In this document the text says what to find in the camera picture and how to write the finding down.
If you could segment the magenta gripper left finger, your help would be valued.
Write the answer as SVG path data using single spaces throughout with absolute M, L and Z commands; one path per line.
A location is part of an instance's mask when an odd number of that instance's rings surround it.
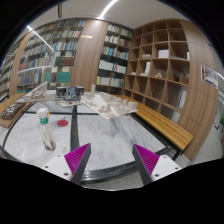
M 88 143 L 65 155 L 57 154 L 42 169 L 79 185 L 90 155 L 91 144 Z

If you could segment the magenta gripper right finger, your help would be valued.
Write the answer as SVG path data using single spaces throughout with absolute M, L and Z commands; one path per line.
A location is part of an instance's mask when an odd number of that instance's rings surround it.
M 132 154 L 144 185 L 181 170 L 168 155 L 159 156 L 137 144 L 133 145 Z

